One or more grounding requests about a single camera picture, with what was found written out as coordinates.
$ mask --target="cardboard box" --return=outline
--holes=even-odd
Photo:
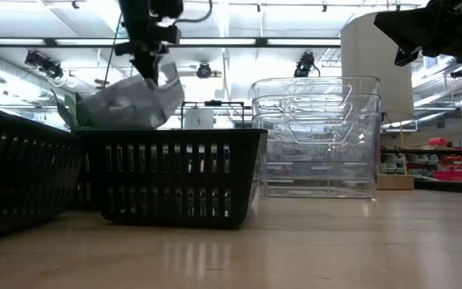
[[[377,176],[377,189],[415,189],[415,179],[411,175],[386,175]]]

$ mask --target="stacked clear bins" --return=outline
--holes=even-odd
[[[269,131],[265,195],[375,197],[378,92],[374,77],[256,82],[253,127]]]

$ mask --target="wooden floor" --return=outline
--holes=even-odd
[[[260,199],[241,230],[68,212],[0,238],[0,288],[462,289],[462,194]]]

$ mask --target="crumpled plastic bag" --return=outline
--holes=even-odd
[[[184,100],[176,64],[160,69],[167,83],[160,87],[142,75],[123,79],[86,98],[76,97],[75,112],[60,109],[60,116],[75,131],[82,127],[95,129],[154,129],[176,112]],[[65,111],[75,120],[66,120]]]

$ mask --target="black plastic basket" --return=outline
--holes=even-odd
[[[256,189],[254,167],[266,133],[81,132],[90,168],[81,183],[110,221],[238,226]]]
[[[0,112],[0,233],[54,217],[72,200],[83,154],[68,132]]]

